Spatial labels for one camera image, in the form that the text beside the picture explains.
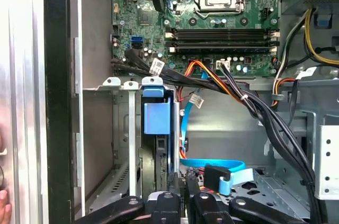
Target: blue sata port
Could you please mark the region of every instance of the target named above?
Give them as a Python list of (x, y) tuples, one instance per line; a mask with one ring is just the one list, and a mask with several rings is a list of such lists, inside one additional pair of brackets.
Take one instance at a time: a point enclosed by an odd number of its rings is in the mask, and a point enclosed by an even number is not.
[(144, 42), (144, 37), (132, 36), (131, 37), (131, 42), (132, 43), (143, 43)]

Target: motherboard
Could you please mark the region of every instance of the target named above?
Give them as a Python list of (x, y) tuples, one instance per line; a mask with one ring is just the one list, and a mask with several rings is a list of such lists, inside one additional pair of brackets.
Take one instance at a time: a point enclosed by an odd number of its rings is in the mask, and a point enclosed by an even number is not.
[[(234, 76), (276, 73), (279, 45), (278, 0), (113, 0), (112, 53), (125, 60), (140, 50), (184, 73), (198, 59), (217, 75), (224, 64)], [(193, 76), (199, 77), (196, 69)]]

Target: green circuit board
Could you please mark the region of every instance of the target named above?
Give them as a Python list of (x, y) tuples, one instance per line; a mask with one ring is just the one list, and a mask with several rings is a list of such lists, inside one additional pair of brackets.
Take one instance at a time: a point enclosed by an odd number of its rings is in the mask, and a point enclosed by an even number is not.
[[(150, 55), (144, 56), (145, 62), (151, 64), (154, 57), (165, 62), (166, 66), (174, 68), (183, 73), (192, 59), (200, 59), (211, 62), (210, 67), (218, 74), (216, 61), (220, 59), (234, 58), (230, 61), (230, 71), (234, 76), (256, 77), (274, 76), (275, 69), (272, 59), (276, 53), (256, 53), (256, 54), (213, 54), (196, 53), (173, 54), (166, 47), (165, 29), (168, 27), (176, 29), (273, 29), (278, 30), (278, 0), (244, 0), (244, 11), (238, 15), (211, 15), (206, 19), (199, 17), (194, 10), (197, 4), (194, 0), (167, 0), (167, 5), (177, 2), (176, 10), (167, 9), (166, 12), (157, 12), (152, 0), (113, 0), (112, 22), (113, 27), (119, 28), (119, 45), (112, 47), (113, 57), (123, 59), (124, 51), (131, 48), (131, 37), (143, 37), (143, 48), (153, 51)], [(267, 19), (262, 19), (262, 10), (270, 10)], [(191, 24), (191, 19), (196, 19), (195, 25)], [(216, 25), (224, 19), (223, 24)], [(239, 70), (239, 66), (247, 67), (246, 73)], [(196, 69), (193, 76), (199, 77), (201, 70)]]

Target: finger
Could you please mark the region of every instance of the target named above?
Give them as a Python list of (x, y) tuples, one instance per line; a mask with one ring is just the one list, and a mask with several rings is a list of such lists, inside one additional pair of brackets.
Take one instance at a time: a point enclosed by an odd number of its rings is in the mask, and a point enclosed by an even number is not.
[(1, 222), (1, 224), (10, 224), (11, 215), (12, 215), (12, 206), (10, 204), (7, 204), (5, 206), (4, 219)]
[(6, 204), (7, 204), (7, 191), (0, 191), (0, 223), (2, 223), (4, 219)]

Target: cable label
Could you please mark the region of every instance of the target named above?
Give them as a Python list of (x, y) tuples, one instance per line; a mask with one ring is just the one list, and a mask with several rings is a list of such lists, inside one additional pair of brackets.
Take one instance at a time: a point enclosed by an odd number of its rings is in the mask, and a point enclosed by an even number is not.
[(191, 102), (194, 105), (196, 105), (198, 109), (201, 108), (203, 101), (204, 101), (203, 98), (200, 97), (198, 94), (195, 94), (195, 93), (192, 94), (192, 96), (191, 96), (191, 98), (189, 100), (189, 102)]
[(154, 76), (159, 76), (164, 66), (165, 66), (165, 63), (163, 61), (160, 61), (159, 59), (154, 58), (152, 65), (149, 69), (149, 72)]
[(317, 67), (310, 67), (305, 71), (299, 73), (296, 79), (302, 79), (303, 77), (310, 77), (316, 71)]

